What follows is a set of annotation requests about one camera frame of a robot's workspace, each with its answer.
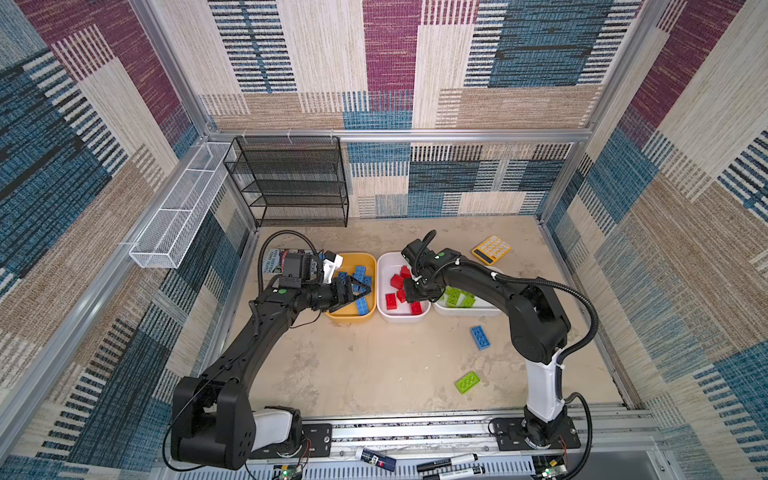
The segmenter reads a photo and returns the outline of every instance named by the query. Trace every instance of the yellow bin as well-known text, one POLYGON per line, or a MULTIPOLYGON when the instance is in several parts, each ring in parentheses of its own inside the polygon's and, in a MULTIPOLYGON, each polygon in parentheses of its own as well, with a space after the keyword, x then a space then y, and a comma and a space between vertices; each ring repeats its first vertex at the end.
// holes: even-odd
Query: yellow bin
POLYGON ((354 253, 339 253, 344 259, 341 263, 341 267, 336 271, 346 272, 350 276, 355 274, 355 267, 363 265, 366 268, 366 275, 372 278, 371 293, 366 296, 366 302, 368 303, 368 313, 366 315, 357 314, 357 305, 350 303, 349 305, 338 309, 333 313, 326 313, 327 316, 335 323, 363 323, 370 320, 373 312, 376 311, 376 259, 370 253, 354 252, 354 253))

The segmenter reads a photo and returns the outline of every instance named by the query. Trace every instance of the calculator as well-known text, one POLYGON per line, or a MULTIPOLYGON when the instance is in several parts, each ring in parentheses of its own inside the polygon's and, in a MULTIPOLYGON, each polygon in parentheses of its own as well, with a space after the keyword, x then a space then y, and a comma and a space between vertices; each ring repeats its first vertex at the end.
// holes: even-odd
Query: calculator
POLYGON ((491 235, 472 249, 472 255, 478 257, 486 265, 493 265, 502 258, 511 247, 496 235, 491 235))

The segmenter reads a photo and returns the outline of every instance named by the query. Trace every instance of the white wire basket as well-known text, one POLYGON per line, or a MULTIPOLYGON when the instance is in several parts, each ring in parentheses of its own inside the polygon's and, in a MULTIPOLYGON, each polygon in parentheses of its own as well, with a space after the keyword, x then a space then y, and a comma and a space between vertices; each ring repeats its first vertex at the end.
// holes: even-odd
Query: white wire basket
POLYGON ((141 268, 178 268, 227 177, 230 144, 207 142, 195 153, 131 248, 141 268))

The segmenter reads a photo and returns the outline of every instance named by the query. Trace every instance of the white container of red blocks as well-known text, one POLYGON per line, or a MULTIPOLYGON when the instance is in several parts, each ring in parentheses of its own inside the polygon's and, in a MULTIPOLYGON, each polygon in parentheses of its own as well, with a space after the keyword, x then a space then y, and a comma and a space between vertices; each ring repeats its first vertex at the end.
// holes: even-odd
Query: white container of red blocks
POLYGON ((432 304, 426 300, 418 302, 421 307, 421 313, 414 313, 412 306, 395 298, 396 308, 387 308, 387 294, 397 295, 397 288, 392 285, 392 278, 395 275, 400 276, 402 268, 405 267, 410 272, 410 267, 406 265, 406 260, 402 258, 400 252, 384 253, 376 261, 376 308, 382 314, 387 322, 391 323, 414 323, 418 322, 427 314, 432 304))

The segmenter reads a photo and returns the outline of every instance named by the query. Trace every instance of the robotic arm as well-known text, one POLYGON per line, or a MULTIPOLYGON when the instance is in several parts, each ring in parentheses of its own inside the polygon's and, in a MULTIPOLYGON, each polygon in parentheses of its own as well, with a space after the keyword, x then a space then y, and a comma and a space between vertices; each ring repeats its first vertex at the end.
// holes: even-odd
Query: robotic arm
MULTIPOLYGON (((402 251, 414 275, 404 282, 406 300, 436 301, 450 285, 473 293, 504 312, 509 318, 512 345, 525 358, 528 370, 525 419, 517 426, 506 424, 505 428, 519 431, 505 435, 517 435, 515 438, 524 439, 533 449, 557 444, 564 429, 572 428, 566 403, 574 396, 584 403, 576 393, 563 400, 561 364, 569 353, 589 343, 597 333, 594 307, 579 292, 559 283, 504 276, 447 248, 435 253, 427 248, 434 237, 432 230, 424 240, 414 240, 402 251), (553 289, 576 296, 592 317, 586 337, 567 349, 564 348, 571 324, 553 289)), ((324 271, 310 280, 311 260, 309 255, 289 253, 283 275, 273 278, 258 298, 249 302, 250 320, 227 351, 199 377, 184 377, 179 382, 173 397, 174 420, 168 429, 172 432, 170 452, 174 459, 237 470, 255 449, 269 445, 286 456, 300 449, 300 413, 286 407, 266 407, 254 414, 248 402, 253 380, 270 350, 302 310, 333 312, 371 291, 351 276, 333 278, 334 267, 340 266, 341 259, 332 253, 326 254, 324 271), (353 284, 359 287, 359 293, 353 292, 353 284)), ((587 446, 579 466, 568 478, 578 473, 589 455, 591 420, 586 404, 584 409, 588 417, 587 446)), ((500 435, 497 431, 500 449, 522 448, 515 438, 506 443, 515 446, 502 448, 500 435)))

